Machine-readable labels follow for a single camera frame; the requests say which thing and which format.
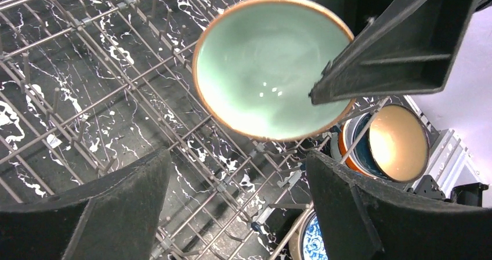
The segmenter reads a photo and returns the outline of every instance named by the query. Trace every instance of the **blue and white patterned bowl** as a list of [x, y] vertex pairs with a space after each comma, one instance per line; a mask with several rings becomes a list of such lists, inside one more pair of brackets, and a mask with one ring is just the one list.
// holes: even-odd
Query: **blue and white patterned bowl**
[[290, 239], [289, 248], [293, 260], [328, 260], [314, 211]]

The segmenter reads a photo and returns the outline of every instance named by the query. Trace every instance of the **black mechanical part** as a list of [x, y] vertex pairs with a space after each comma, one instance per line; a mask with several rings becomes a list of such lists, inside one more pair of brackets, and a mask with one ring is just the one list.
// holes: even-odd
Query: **black mechanical part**
[[492, 255], [492, 209], [407, 193], [360, 176], [317, 151], [308, 155], [306, 172], [330, 259]]
[[316, 105], [442, 91], [472, 14], [492, 0], [313, 1], [356, 35], [309, 93]]
[[413, 193], [429, 199], [443, 201], [446, 199], [446, 195], [442, 192], [437, 182], [430, 175], [422, 176]]
[[450, 200], [452, 203], [481, 207], [482, 193], [487, 189], [489, 186], [482, 183], [455, 186], [451, 191]]
[[149, 259], [171, 156], [157, 150], [58, 196], [0, 207], [2, 259]]

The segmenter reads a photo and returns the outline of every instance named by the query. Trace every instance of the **metal dish rack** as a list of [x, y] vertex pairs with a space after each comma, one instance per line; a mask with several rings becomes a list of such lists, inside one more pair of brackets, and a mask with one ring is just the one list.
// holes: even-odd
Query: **metal dish rack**
[[[32, 197], [22, 192], [25, 188], [15, 185], [15, 179], [22, 180], [30, 188], [27, 190], [36, 192], [38, 198], [51, 196], [67, 188], [61, 187], [56, 180], [57, 173], [65, 174], [74, 182], [69, 187], [76, 187], [128, 164], [135, 159], [130, 159], [129, 154], [139, 157], [150, 152], [156, 145], [167, 145], [173, 151], [176, 161], [177, 180], [188, 184], [192, 189], [197, 189], [197, 194], [201, 194], [202, 199], [198, 203], [198, 198], [186, 197], [190, 201], [196, 200], [196, 203], [192, 205], [186, 202], [188, 204], [185, 203], [183, 206], [186, 211], [173, 214], [170, 214], [169, 209], [174, 205], [165, 203], [151, 259], [158, 259], [163, 255], [171, 255], [175, 259], [241, 259], [239, 254], [248, 258], [248, 251], [241, 249], [254, 234], [262, 234], [267, 230], [265, 223], [274, 211], [302, 209], [302, 218], [294, 223], [277, 247], [274, 249], [277, 242], [275, 240], [271, 241], [271, 246], [266, 246], [270, 259], [284, 254], [285, 245], [292, 233], [313, 207], [309, 202], [286, 201], [286, 197], [291, 195], [292, 188], [299, 183], [306, 185], [302, 176], [303, 154], [311, 149], [321, 150], [331, 134], [324, 133], [309, 140], [312, 146], [308, 149], [301, 146], [303, 141], [258, 143], [222, 127], [205, 111], [191, 84], [190, 61], [193, 47], [207, 22], [231, 3], [225, 0], [98, 2], [0, 2], [0, 101], [1, 106], [5, 108], [3, 114], [10, 118], [7, 122], [25, 130], [20, 140], [6, 136], [4, 130], [1, 133], [0, 141], [3, 148], [0, 149], [0, 193], [5, 198], [4, 201], [32, 201]], [[187, 20], [177, 19], [176, 11], [179, 10], [180, 3], [186, 3], [190, 8], [186, 12]], [[39, 33], [38, 38], [33, 37], [32, 28], [29, 30], [23, 26], [26, 18], [37, 22], [38, 25], [34, 28]], [[132, 37], [140, 48], [146, 50], [148, 56], [132, 62], [133, 59], [129, 57], [128, 52], [118, 45], [115, 34], [105, 28], [109, 23], [106, 20], [109, 18], [116, 19], [126, 29], [126, 33], [122, 33], [121, 37]], [[58, 81], [59, 85], [48, 89], [49, 93], [42, 93], [36, 85], [41, 77], [51, 75], [51, 66], [55, 65], [52, 61], [61, 60], [56, 57], [56, 50], [47, 47], [52, 46], [51, 44], [59, 48], [66, 45], [75, 53], [82, 54], [81, 57], [88, 62], [92, 62], [92, 67], [97, 66], [91, 68], [93, 75], [84, 79], [104, 78], [104, 81], [111, 82], [111, 87], [102, 87], [105, 91], [103, 94], [100, 93], [97, 99], [89, 100], [85, 106], [75, 108], [75, 114], [72, 113], [73, 110], [66, 109], [67, 104], [72, 103], [75, 107], [76, 103], [64, 87], [66, 81]], [[68, 58], [68, 61], [62, 65], [69, 68], [71, 59]], [[41, 67], [43, 62], [50, 67]], [[71, 75], [76, 75], [73, 72], [77, 72], [77, 69], [73, 68], [70, 71]], [[189, 111], [182, 110], [182, 103], [169, 97], [168, 92], [180, 92], [181, 95], [178, 97], [186, 97]], [[20, 108], [19, 97], [28, 100], [29, 112]], [[388, 99], [389, 97], [375, 99], [362, 107], [357, 103], [341, 123], [359, 114], [377, 112]], [[132, 132], [133, 127], [136, 127], [138, 133], [141, 133], [144, 120], [145, 127], [151, 127], [148, 130], [153, 131], [161, 140], [149, 143], [148, 146], [141, 145], [140, 150], [124, 146], [126, 149], [120, 149], [119, 154], [110, 148], [110, 143], [103, 143], [105, 131], [110, 127], [100, 127], [98, 120], [107, 118], [108, 115], [112, 116], [112, 106], [118, 101], [126, 104], [135, 103], [136, 107], [133, 114], [128, 116], [131, 123], [123, 123], [119, 127], [122, 132], [118, 133], [119, 137], [113, 138], [111, 143], [114, 139], [118, 141], [126, 137], [125, 126], [131, 127]], [[138, 114], [144, 117], [135, 122], [133, 118], [137, 114], [137, 108]], [[356, 138], [349, 152], [353, 150], [360, 137], [361, 135]], [[227, 143], [226, 148], [223, 148], [224, 145], [221, 146], [224, 142]], [[68, 146], [62, 149], [61, 143]], [[104, 152], [95, 149], [94, 146], [97, 148], [98, 143], [107, 149], [103, 148]], [[33, 159], [37, 153], [47, 153], [59, 165], [58, 172], [55, 170], [47, 173], [39, 161]], [[190, 174], [196, 176], [195, 180], [187, 178], [191, 175], [183, 175], [186, 168], [179, 169], [180, 166], [188, 168]], [[14, 180], [8, 176], [8, 171], [13, 169], [16, 173]], [[253, 188], [248, 189], [248, 185], [241, 181], [241, 176], [244, 178], [243, 172], [246, 170], [250, 176], [252, 172], [256, 174]], [[267, 188], [269, 194], [273, 193], [274, 196], [258, 202], [258, 197], [267, 195], [264, 190]], [[215, 200], [220, 200], [224, 205], [225, 210], [220, 215], [207, 208], [207, 205]], [[197, 228], [194, 222], [197, 222], [198, 217], [213, 223], [215, 231]], [[193, 245], [185, 242], [178, 244], [177, 239], [185, 231], [187, 235], [181, 236], [182, 239], [193, 238]], [[220, 249], [216, 249], [218, 244], [221, 244]]]

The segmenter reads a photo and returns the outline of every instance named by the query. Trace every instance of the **black marble countertop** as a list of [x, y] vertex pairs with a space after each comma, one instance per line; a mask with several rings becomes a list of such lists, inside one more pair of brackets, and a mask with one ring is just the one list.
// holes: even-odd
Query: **black marble countertop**
[[[269, 161], [256, 156], [251, 160], [253, 164], [243, 164], [249, 160], [253, 143], [209, 118], [197, 101], [187, 66], [175, 57], [163, 63], [172, 53], [144, 19], [154, 12], [153, 26], [164, 30], [169, 24], [163, 35], [175, 52], [190, 60], [190, 45], [211, 15], [240, 0], [155, 0], [155, 10], [153, 0], [140, 0], [138, 10], [108, 13], [78, 32], [70, 26], [71, 16], [78, 20], [88, 15], [96, 17], [124, 0], [82, 0], [84, 6], [78, 0], [32, 0], [26, 3], [28, 6], [9, 9], [1, 7], [11, 1], [0, 1], [0, 135], [4, 140], [0, 158], [22, 150], [0, 165], [0, 178], [10, 188], [10, 193], [0, 188], [0, 205], [29, 203], [94, 180], [101, 173], [95, 168], [104, 169], [112, 158], [115, 161], [109, 171], [158, 147], [173, 146], [174, 170], [159, 234], [172, 235], [174, 246], [182, 251], [209, 246], [203, 259], [228, 259], [241, 244], [234, 238], [249, 236], [233, 259], [268, 258], [300, 210], [274, 211], [263, 228], [264, 234], [250, 233], [247, 218], [234, 215], [237, 207], [244, 206], [252, 217], [279, 197], [283, 189], [277, 181], [283, 177], [275, 173], [272, 161], [280, 164], [284, 157]], [[213, 7], [209, 10], [201, 7], [210, 2]], [[171, 19], [168, 9], [173, 11]], [[64, 34], [45, 40], [57, 33]], [[29, 83], [21, 91], [19, 80], [27, 69], [18, 50], [25, 46], [29, 46]], [[145, 81], [125, 86], [128, 80], [146, 72]], [[54, 94], [56, 88], [60, 89], [58, 97]], [[52, 115], [48, 120], [45, 110], [55, 97], [57, 117]], [[377, 97], [359, 99], [355, 111], [375, 100]], [[391, 97], [390, 102], [409, 106], [402, 97]], [[69, 128], [59, 129], [60, 123], [71, 118]], [[428, 127], [433, 141], [436, 131]], [[26, 148], [39, 135], [52, 130], [44, 138], [46, 143], [36, 142]], [[72, 145], [70, 139], [76, 139], [80, 132], [81, 144]], [[267, 143], [266, 148], [279, 153], [291, 145]], [[287, 161], [282, 168], [296, 165]], [[217, 193], [216, 183], [234, 173], [227, 193]], [[272, 179], [265, 183], [270, 174]], [[304, 177], [281, 202], [310, 202]], [[204, 208], [196, 212], [203, 204]], [[194, 212], [189, 223], [181, 226]], [[226, 233], [219, 234], [224, 226]], [[289, 257], [286, 250], [280, 258], [285, 257]]]

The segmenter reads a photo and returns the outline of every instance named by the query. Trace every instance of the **wire rack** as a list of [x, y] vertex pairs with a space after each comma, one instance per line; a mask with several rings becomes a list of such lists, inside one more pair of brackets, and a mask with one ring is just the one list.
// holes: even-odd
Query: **wire rack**
[[[303, 155], [323, 149], [331, 134], [258, 143], [222, 127], [202, 107], [190, 74], [193, 47], [232, 3], [0, 1], [2, 203], [55, 195], [167, 146], [175, 165], [172, 180], [179, 184], [169, 187], [174, 198], [164, 205], [151, 259], [246, 259], [245, 245], [269, 231], [274, 212], [303, 210], [280, 242], [270, 232], [264, 245], [270, 259], [285, 254], [313, 207], [302, 176]], [[340, 123], [377, 112], [388, 99], [357, 103]], [[117, 136], [108, 138], [111, 133]], [[151, 137], [123, 144], [127, 135]], [[49, 164], [40, 159], [45, 157]], [[184, 187], [194, 195], [182, 190], [184, 198], [175, 205]], [[296, 187], [305, 195], [301, 202], [292, 198]], [[214, 212], [217, 205], [220, 213]]]

